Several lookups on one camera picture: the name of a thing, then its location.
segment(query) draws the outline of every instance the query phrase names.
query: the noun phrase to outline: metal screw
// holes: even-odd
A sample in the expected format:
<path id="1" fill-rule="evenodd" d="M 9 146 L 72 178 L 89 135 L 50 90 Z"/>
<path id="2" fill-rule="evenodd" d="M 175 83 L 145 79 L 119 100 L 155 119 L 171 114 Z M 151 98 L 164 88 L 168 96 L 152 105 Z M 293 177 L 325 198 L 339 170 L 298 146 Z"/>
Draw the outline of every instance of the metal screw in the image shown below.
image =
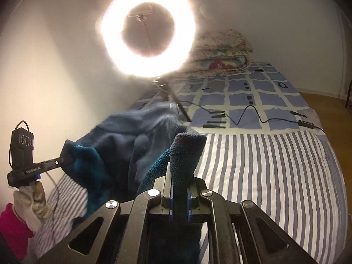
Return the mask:
<path id="1" fill-rule="evenodd" d="M 159 191 L 157 189 L 151 189 L 148 191 L 148 194 L 150 196 L 157 196 L 159 194 Z"/>
<path id="2" fill-rule="evenodd" d="M 202 195 L 206 197 L 212 196 L 213 192 L 211 190 L 202 190 Z"/>
<path id="3" fill-rule="evenodd" d="M 243 206 L 246 207 L 246 208 L 252 208 L 254 206 L 254 202 L 252 201 L 244 201 L 243 203 Z"/>
<path id="4" fill-rule="evenodd" d="M 113 201 L 113 200 L 107 201 L 105 204 L 105 206 L 110 209 L 117 207 L 117 205 L 118 205 L 117 201 Z"/>

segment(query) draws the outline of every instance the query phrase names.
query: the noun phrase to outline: glove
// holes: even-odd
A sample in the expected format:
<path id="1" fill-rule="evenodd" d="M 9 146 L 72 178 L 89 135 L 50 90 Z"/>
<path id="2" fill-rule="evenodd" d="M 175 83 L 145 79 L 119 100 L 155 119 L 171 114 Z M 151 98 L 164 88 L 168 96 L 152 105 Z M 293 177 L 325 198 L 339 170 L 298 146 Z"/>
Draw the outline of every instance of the glove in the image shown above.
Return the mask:
<path id="1" fill-rule="evenodd" d="M 33 232 L 39 231 L 45 219 L 51 215 L 40 181 L 33 181 L 28 187 L 14 191 L 12 208 L 15 215 Z"/>

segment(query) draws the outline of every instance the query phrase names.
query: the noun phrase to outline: bed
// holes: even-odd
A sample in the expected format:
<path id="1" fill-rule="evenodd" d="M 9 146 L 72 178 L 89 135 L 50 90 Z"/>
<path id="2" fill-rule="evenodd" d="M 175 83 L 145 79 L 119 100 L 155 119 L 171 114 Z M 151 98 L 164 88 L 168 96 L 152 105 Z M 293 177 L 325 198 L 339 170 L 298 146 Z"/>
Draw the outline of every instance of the bed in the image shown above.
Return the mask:
<path id="1" fill-rule="evenodd" d="M 263 62 L 242 74 L 174 78 L 170 86 L 191 117 L 186 124 L 207 136 L 195 176 L 227 200 L 252 200 L 318 263 L 333 263 L 347 233 L 344 179 L 317 114 L 284 75 Z M 161 101 L 159 90 L 152 89 L 131 109 Z M 248 105 L 255 106 L 262 121 L 291 122 L 261 123 L 249 107 L 236 125 L 233 121 Z M 213 118 L 204 108 L 224 111 L 232 121 L 222 113 Z M 320 129 L 299 127 L 298 120 Z M 203 128 L 205 124 L 222 128 Z M 38 258 L 70 232 L 73 218 L 85 213 L 85 189 L 67 175 L 58 188 L 55 220 L 48 221 L 31 242 Z M 48 203 L 54 206 L 57 197 L 54 190 Z M 205 225 L 200 246 L 200 262 L 209 263 Z"/>

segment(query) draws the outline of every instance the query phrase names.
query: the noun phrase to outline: white glove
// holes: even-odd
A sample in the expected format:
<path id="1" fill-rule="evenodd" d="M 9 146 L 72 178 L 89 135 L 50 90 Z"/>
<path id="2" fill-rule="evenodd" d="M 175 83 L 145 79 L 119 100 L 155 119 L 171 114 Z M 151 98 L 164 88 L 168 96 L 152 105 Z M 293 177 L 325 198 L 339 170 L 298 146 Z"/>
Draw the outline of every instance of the white glove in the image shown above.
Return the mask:
<path id="1" fill-rule="evenodd" d="M 30 186 L 14 191 L 12 208 L 15 215 L 33 232 L 39 231 L 44 220 L 51 214 L 40 181 L 33 181 Z"/>

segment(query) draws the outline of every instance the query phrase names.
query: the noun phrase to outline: ring light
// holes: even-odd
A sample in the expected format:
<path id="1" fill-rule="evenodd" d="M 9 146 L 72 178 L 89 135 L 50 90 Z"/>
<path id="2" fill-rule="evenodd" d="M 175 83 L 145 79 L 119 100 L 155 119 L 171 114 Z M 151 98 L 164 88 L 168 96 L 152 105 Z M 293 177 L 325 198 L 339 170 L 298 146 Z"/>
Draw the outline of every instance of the ring light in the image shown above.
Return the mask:
<path id="1" fill-rule="evenodd" d="M 168 48 L 153 57 L 133 53 L 121 36 L 126 15 L 145 2 L 165 7 L 174 19 L 174 35 Z M 195 22 L 187 0 L 113 0 L 104 14 L 101 32 L 110 57 L 122 72 L 155 77 L 178 69 L 187 59 L 194 39 Z"/>

